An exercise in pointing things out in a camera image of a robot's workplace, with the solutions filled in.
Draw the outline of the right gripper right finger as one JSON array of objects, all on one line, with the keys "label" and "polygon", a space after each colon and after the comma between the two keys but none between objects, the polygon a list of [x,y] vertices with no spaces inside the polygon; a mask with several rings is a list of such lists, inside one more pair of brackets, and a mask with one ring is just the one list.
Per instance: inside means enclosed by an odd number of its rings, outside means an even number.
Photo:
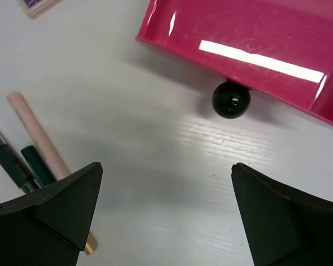
[{"label": "right gripper right finger", "polygon": [[333,265],[333,202],[243,163],[231,180],[255,265]]}]

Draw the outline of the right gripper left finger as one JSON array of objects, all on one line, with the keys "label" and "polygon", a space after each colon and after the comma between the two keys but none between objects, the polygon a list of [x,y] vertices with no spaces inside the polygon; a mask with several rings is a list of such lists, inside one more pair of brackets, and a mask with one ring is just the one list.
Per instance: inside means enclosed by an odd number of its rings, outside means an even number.
[{"label": "right gripper left finger", "polygon": [[76,265],[84,251],[103,169],[70,176],[0,203],[0,265]]}]

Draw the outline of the pink drawer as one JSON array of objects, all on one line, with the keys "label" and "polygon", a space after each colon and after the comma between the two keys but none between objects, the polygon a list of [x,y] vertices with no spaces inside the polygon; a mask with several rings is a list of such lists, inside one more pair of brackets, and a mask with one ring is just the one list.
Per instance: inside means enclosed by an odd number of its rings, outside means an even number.
[{"label": "pink drawer", "polygon": [[223,75],[224,118],[254,90],[333,126],[333,1],[150,1],[137,40]]}]

